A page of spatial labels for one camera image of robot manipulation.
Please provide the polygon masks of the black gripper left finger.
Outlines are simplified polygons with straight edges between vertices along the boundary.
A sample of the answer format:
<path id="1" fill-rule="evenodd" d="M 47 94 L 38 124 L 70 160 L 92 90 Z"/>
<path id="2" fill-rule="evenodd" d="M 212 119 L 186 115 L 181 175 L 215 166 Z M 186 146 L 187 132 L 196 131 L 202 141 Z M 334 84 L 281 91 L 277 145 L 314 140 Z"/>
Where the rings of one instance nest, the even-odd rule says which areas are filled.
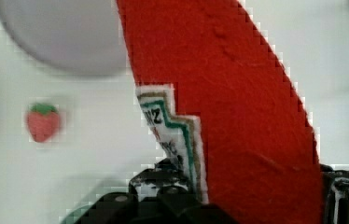
<path id="1" fill-rule="evenodd" d="M 73 212 L 73 224 L 238 224 L 219 206 L 202 203 L 190 180 L 167 160 Z"/>

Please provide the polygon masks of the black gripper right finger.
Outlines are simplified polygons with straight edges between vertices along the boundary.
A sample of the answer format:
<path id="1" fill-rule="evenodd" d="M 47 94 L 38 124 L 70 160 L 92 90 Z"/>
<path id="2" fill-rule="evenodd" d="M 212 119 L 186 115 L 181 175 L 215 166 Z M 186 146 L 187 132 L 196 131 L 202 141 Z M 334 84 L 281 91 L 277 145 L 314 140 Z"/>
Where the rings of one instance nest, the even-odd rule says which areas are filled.
<path id="1" fill-rule="evenodd" d="M 323 179 L 322 224 L 349 224 L 349 171 L 321 164 Z"/>

